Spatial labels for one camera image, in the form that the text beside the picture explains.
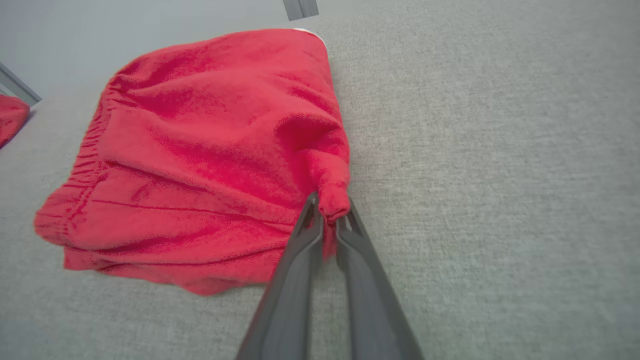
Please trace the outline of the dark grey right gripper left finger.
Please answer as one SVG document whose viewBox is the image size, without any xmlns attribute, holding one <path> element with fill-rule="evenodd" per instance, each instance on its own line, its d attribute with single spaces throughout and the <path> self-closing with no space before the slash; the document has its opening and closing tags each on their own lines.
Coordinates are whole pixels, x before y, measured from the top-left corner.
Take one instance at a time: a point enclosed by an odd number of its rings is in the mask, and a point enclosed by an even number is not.
<svg viewBox="0 0 640 360">
<path fill-rule="evenodd" d="M 314 275 L 323 259 L 325 221 L 311 193 L 253 319 L 237 360 L 306 360 L 309 357 Z"/>
</svg>

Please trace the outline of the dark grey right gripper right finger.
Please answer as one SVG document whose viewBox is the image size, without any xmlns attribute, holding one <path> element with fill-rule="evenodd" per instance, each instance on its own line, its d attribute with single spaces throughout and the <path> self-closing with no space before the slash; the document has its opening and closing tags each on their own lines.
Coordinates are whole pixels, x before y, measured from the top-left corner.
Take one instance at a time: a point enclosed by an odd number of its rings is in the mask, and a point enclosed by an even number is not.
<svg viewBox="0 0 640 360">
<path fill-rule="evenodd" d="M 336 221 L 336 241 L 337 264 L 346 279 L 352 360 L 423 360 L 354 201 Z"/>
</svg>

